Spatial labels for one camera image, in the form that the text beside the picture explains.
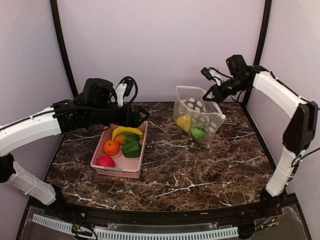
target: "toy fruit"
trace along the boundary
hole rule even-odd
[[[96,163],[100,166],[109,167],[109,168],[114,168],[116,165],[115,162],[113,161],[113,159],[108,155],[104,155],[102,157],[99,157],[99,159]]]
[[[139,141],[139,136],[135,134],[121,133],[116,136],[114,140],[120,145],[126,145],[133,140]]]
[[[103,150],[110,156],[117,155],[117,153],[119,152],[119,143],[117,143],[116,141],[108,140],[103,145]]]
[[[138,158],[141,154],[141,148],[140,143],[133,140],[124,145],[122,152],[126,158]]]
[[[204,125],[200,122],[192,123],[190,127],[190,134],[196,140],[202,139],[206,134]]]
[[[176,125],[183,131],[189,133],[191,127],[191,118],[189,116],[180,116],[176,120]]]
[[[124,134],[124,133],[138,135],[139,138],[141,138],[141,139],[144,137],[144,134],[142,133],[142,131],[140,131],[137,128],[119,126],[115,130],[113,130],[112,140],[115,140],[115,137],[118,136],[119,134]]]

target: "pink basket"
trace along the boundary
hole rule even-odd
[[[91,160],[91,167],[93,167],[98,174],[109,175],[115,177],[123,177],[130,179],[138,179],[140,177],[141,163],[144,157],[145,146],[147,143],[147,128],[148,123],[145,121],[141,124],[138,129],[143,132],[143,139],[139,140],[139,143],[142,146],[140,157],[136,158],[126,158],[122,153],[123,146],[120,146],[120,150],[117,155],[111,156],[115,162],[114,167],[106,167],[97,165],[97,161],[100,157],[105,155],[104,144],[108,140],[112,140],[112,132],[118,125],[111,125],[108,130],[105,130],[99,140],[98,146],[95,149],[93,158]]]

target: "white cable tray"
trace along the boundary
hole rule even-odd
[[[38,214],[33,214],[32,222],[72,235],[72,223],[51,219]],[[239,236],[237,227],[186,233],[134,233],[97,228],[94,229],[94,232],[100,240],[218,240]]]

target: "orange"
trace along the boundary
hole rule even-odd
[[[117,155],[117,153],[119,152],[119,143],[117,143],[116,141],[108,140],[103,145],[103,150],[109,156]]]

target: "plastic basket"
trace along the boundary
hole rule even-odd
[[[193,139],[209,145],[226,116],[223,115],[216,102],[203,101],[202,97],[205,93],[205,90],[196,86],[176,86],[173,118],[174,122]],[[182,121],[179,125],[177,120],[180,117]],[[195,129],[200,129],[199,138],[192,135]]]
[[[101,174],[101,175],[138,179],[140,177],[141,163],[142,163],[142,159],[144,156],[144,151],[147,143],[148,123],[146,121],[142,123],[140,127],[138,127],[138,129],[141,132],[143,132],[143,139],[139,140],[139,143],[142,146],[140,157],[126,158],[122,153],[123,146],[120,146],[120,150],[118,154],[115,156],[111,156],[111,158],[115,163],[114,167],[97,165],[98,159],[103,155],[105,155],[105,152],[104,152],[105,142],[112,139],[112,132],[118,127],[119,127],[118,125],[112,124],[108,130],[105,130],[103,132],[99,140],[98,146],[95,149],[90,165],[96,170],[98,174]]]

